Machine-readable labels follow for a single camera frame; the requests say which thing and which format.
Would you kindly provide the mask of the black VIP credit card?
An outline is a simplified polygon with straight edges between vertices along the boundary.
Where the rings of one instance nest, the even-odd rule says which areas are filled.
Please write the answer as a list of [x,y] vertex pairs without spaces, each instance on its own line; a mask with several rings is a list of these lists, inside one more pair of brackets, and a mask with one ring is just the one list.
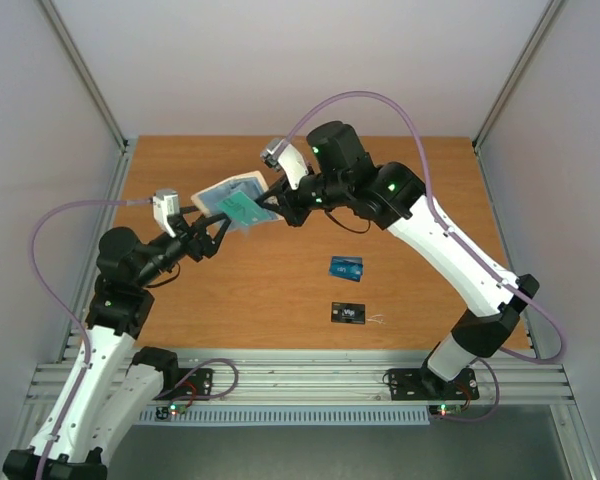
[[331,304],[331,322],[339,324],[364,325],[366,307],[358,303],[333,302]]

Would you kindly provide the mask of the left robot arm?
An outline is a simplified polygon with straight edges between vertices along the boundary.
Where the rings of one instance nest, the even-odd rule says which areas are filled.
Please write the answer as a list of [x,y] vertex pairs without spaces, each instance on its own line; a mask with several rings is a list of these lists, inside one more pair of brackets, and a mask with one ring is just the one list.
[[136,353],[121,386],[110,390],[154,304],[151,285],[181,259],[213,257],[231,224],[224,214],[193,223],[176,214],[173,231],[147,244],[128,227],[99,241],[99,275],[71,372],[47,419],[25,449],[3,464],[7,479],[104,479],[120,442],[153,399],[181,386],[176,353],[145,347]]

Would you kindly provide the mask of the teal credit card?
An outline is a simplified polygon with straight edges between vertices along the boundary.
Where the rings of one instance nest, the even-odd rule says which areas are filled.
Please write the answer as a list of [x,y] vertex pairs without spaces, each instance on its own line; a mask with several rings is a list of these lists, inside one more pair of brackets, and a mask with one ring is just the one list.
[[266,212],[242,191],[233,191],[219,200],[216,207],[228,216],[229,231],[248,230],[268,219]]

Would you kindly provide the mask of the light blue credit card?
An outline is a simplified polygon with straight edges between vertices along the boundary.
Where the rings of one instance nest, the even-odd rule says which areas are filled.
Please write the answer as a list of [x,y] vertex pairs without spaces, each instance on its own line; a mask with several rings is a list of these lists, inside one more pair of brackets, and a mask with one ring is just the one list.
[[351,256],[333,256],[330,261],[328,274],[333,277],[359,282],[362,274],[356,271],[356,266],[350,261]]

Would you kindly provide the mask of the beige card holder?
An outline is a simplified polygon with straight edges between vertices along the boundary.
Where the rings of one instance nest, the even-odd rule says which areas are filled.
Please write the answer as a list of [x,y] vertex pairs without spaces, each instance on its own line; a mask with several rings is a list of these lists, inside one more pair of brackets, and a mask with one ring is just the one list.
[[228,231],[248,231],[259,224],[281,220],[276,213],[256,203],[268,190],[260,171],[228,177],[191,196],[192,203],[206,217],[226,214],[231,221]]

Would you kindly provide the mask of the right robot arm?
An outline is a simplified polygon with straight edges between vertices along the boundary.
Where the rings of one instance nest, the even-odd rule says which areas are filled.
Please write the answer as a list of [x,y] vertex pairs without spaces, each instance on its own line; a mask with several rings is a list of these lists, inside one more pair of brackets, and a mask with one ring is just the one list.
[[307,142],[317,170],[283,139],[265,147],[262,161],[284,175],[258,204],[293,227],[314,210],[347,207],[413,248],[449,282],[466,310],[420,368],[429,398],[447,394],[465,367],[503,346],[537,293],[537,279],[514,274],[477,247],[428,198],[425,183],[407,166],[375,165],[351,125],[328,122],[311,131]]

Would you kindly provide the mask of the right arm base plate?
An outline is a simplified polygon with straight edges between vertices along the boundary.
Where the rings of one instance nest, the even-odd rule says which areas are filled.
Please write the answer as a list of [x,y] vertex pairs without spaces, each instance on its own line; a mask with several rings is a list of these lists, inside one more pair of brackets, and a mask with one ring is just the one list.
[[382,376],[393,401],[478,400],[480,392],[473,369],[464,368],[452,382],[427,387],[419,368],[392,368]]

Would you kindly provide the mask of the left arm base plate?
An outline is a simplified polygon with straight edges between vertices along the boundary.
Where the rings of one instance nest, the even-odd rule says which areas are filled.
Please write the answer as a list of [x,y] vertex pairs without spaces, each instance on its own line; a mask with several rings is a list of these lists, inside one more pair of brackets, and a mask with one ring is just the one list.
[[177,388],[161,393],[157,396],[158,400],[189,399],[192,395],[196,398],[205,399],[212,392],[214,370],[212,368],[200,368],[193,374],[189,369],[180,368],[178,381],[185,379]]

